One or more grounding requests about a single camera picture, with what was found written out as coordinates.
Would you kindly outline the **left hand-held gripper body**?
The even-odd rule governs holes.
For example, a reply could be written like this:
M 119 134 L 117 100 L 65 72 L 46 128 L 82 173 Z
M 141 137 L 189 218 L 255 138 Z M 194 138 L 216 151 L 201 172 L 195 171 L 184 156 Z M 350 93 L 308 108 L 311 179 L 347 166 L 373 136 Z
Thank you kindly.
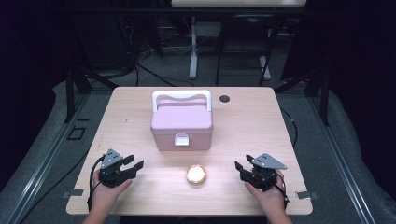
M 103 185 L 115 188 L 124 182 L 121 176 L 123 157 L 114 149 L 109 149 L 105 154 L 99 172 L 99 180 Z

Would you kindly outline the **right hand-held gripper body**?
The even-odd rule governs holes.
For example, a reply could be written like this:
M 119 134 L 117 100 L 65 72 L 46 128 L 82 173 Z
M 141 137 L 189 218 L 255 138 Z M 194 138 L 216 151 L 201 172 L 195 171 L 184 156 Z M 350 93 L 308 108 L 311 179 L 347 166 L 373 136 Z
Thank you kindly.
M 276 170 L 287 169 L 284 163 L 268 153 L 263 153 L 254 158 L 251 169 L 252 179 L 249 183 L 256 189 L 266 191 L 276 184 Z

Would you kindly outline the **pink storage box white handle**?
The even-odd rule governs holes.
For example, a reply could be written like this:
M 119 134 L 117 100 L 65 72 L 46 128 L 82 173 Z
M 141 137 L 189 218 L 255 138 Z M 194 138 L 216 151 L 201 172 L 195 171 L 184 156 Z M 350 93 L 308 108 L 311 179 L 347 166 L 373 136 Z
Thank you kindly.
M 208 90 L 152 93 L 151 133 L 162 151 L 209 150 L 214 129 Z

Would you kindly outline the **person's right hand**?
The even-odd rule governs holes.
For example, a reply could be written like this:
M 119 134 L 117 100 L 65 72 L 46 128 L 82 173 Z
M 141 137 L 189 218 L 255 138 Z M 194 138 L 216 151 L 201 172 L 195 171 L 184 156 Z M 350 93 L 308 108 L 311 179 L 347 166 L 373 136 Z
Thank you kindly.
M 246 182 L 245 187 L 247 190 L 258 200 L 261 205 L 262 211 L 265 215 L 280 214 L 285 212 L 285 202 L 283 191 L 284 177 L 280 172 L 276 173 L 276 187 L 272 187 L 267 191 L 260 191 L 255 189 L 250 183 Z

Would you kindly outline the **person's left hand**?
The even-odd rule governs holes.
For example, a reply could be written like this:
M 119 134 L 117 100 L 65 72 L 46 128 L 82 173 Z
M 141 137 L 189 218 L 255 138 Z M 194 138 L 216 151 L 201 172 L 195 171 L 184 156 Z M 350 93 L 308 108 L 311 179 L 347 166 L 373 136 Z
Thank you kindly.
M 110 188 L 99 181 L 99 171 L 93 173 L 94 190 L 92 194 L 91 214 L 108 215 L 113 209 L 119 196 L 127 190 L 133 183 L 132 179 L 127 179 L 119 186 Z

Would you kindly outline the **grey tape tab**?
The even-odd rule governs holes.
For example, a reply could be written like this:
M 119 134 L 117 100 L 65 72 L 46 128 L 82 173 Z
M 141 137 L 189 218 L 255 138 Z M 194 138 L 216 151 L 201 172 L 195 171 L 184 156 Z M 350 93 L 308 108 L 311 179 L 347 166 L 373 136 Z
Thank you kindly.
M 81 196 L 82 194 L 83 194 L 83 189 L 70 189 L 63 192 L 62 198 L 68 199 L 72 196 Z
M 318 194 L 311 191 L 299 191 L 296 193 L 296 197 L 298 199 L 315 200 L 318 198 Z

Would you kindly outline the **black metal stand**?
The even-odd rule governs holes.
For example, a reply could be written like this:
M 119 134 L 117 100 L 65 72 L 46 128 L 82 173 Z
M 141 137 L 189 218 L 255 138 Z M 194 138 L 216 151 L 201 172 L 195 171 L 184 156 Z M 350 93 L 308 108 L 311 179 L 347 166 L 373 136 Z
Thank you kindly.
M 64 122 L 67 123 L 76 113 L 75 87 L 82 94 L 90 94 L 92 86 L 88 81 L 89 77 L 99 81 L 111 90 L 114 90 L 117 85 L 93 71 L 78 36 L 72 33 L 66 33 L 64 36 L 67 39 L 67 61 L 69 62 L 68 71 L 65 75 L 67 113 Z
M 306 97 L 315 97 L 318 92 L 320 92 L 319 116 L 323 123 L 326 126 L 329 126 L 328 104 L 330 93 L 330 74 L 325 68 L 315 68 L 300 77 L 292 78 L 280 87 L 275 88 L 275 93 L 286 91 L 304 80 L 308 81 L 308 84 L 304 88 L 304 95 Z

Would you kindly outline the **white desk with white legs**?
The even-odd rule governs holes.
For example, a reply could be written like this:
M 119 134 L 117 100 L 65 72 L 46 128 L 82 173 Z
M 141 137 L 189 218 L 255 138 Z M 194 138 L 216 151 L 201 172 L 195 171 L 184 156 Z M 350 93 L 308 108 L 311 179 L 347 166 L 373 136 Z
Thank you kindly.
M 307 0 L 171 0 L 176 9 L 283 9 L 304 8 Z M 198 48 L 197 37 L 215 37 L 219 34 L 219 21 L 203 21 L 196 16 L 188 16 L 191 21 L 191 64 L 190 79 L 197 78 Z

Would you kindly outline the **black chair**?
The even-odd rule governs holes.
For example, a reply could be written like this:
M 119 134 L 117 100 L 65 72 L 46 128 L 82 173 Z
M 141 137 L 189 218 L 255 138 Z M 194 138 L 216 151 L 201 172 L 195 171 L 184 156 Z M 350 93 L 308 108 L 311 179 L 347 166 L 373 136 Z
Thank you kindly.
M 215 83 L 219 85 L 222 70 L 260 70 L 261 85 L 269 80 L 269 61 L 278 31 L 285 20 L 276 15 L 235 15 L 225 20 L 219 30 Z

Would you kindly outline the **aluminium floor rail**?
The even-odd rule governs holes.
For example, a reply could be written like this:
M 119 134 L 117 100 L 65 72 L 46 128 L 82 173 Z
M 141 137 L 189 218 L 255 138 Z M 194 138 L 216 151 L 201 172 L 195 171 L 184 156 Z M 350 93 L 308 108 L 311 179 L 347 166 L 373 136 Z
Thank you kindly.
M 88 94 L 77 97 L 75 112 L 68 122 L 66 99 L 58 97 L 55 106 L 39 135 L 21 161 L 20 166 L 0 192 L 0 224 L 18 224 L 33 204 L 47 175 L 61 151 L 72 123 L 89 99 Z
M 376 224 L 375 218 L 361 193 L 360 187 L 349 169 L 347 161 L 345 160 L 344 155 L 332 134 L 331 128 L 327 126 L 321 118 L 318 100 L 316 98 L 308 97 L 307 101 L 310 104 L 318 125 L 330 146 L 333 162 L 343 181 L 346 192 L 356 210 L 361 224 Z

